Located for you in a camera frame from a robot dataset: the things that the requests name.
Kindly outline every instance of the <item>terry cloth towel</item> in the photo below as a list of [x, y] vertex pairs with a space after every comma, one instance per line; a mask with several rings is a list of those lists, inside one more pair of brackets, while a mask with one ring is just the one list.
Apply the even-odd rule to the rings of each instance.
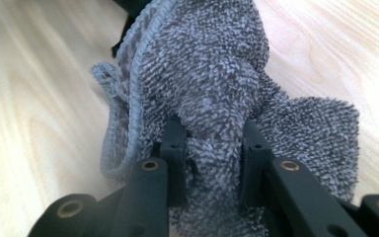
[[170, 209], [184, 236], [266, 236], [261, 208], [238, 212], [241, 138], [252, 120], [277, 157], [298, 159], [336, 197], [357, 180], [358, 112], [332, 99], [290, 100], [264, 71], [268, 44], [251, 0], [154, 0], [115, 65], [92, 72], [110, 100], [101, 169], [126, 182], [178, 115], [188, 138], [188, 206]]

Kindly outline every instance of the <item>wooden table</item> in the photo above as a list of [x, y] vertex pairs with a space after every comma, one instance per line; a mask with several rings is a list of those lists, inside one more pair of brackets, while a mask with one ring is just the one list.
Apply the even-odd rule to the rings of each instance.
[[[379, 1], [256, 0], [267, 73], [292, 97], [360, 110], [355, 203], [379, 193]], [[0, 236], [25, 236], [58, 198], [115, 189], [99, 172], [108, 103], [89, 68], [125, 13], [110, 0], [0, 0]]]

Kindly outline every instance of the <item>light wood surface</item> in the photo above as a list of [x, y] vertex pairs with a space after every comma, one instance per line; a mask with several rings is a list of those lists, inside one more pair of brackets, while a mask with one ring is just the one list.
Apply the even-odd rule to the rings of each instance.
[[[360, 110], [354, 202], [379, 193], [379, 1], [256, 3], [271, 78]], [[0, 0], [0, 236], [26, 236], [65, 195], [115, 189], [99, 173], [109, 108], [89, 68], [110, 60], [124, 20], [110, 0]]]

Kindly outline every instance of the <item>gray towel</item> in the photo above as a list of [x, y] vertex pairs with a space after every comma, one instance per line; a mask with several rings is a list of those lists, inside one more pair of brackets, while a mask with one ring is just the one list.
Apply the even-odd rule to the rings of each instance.
[[118, 50], [92, 68], [111, 114], [102, 172], [126, 183], [176, 114], [188, 139], [189, 204], [170, 210], [184, 236], [266, 236], [260, 208], [238, 212], [241, 137], [253, 120], [276, 156], [305, 163], [351, 200], [358, 112], [332, 99], [290, 100], [264, 71], [268, 44], [252, 0], [154, 0]]

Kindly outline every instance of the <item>black mechanical part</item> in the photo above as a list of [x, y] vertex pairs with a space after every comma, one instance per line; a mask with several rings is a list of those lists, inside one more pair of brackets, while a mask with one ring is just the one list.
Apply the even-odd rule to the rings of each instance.
[[151, 0], [114, 0], [118, 6], [127, 12], [127, 20], [125, 21], [124, 28], [122, 29], [121, 37], [119, 42], [112, 47], [112, 56], [116, 57], [116, 52], [119, 49], [119, 46], [122, 44], [125, 34], [128, 29], [131, 28], [131, 25], [135, 22], [135, 19], [140, 15], [140, 12], [146, 7]]
[[241, 190], [239, 200], [241, 207], [255, 207], [264, 205], [261, 195], [261, 180], [264, 170], [273, 159], [269, 143], [258, 131], [257, 126], [246, 121], [243, 129]]
[[168, 119], [162, 136], [160, 157], [168, 163], [169, 206], [182, 206], [186, 203], [186, 129], [180, 119], [173, 116]]
[[167, 163], [159, 158], [137, 162], [116, 210], [110, 236], [169, 236], [167, 195]]
[[88, 195], [69, 195], [54, 202], [34, 225], [30, 237], [94, 236], [92, 217], [97, 201]]
[[[180, 120], [170, 118], [162, 143], [155, 142], [152, 158], [135, 164], [125, 188], [99, 202], [87, 195], [61, 198], [29, 236], [168, 236], [168, 206], [186, 202], [186, 137]], [[244, 128], [241, 162], [241, 207], [265, 208], [270, 237], [379, 236], [379, 195], [365, 197], [360, 208], [336, 199], [304, 164], [275, 158], [252, 122]]]

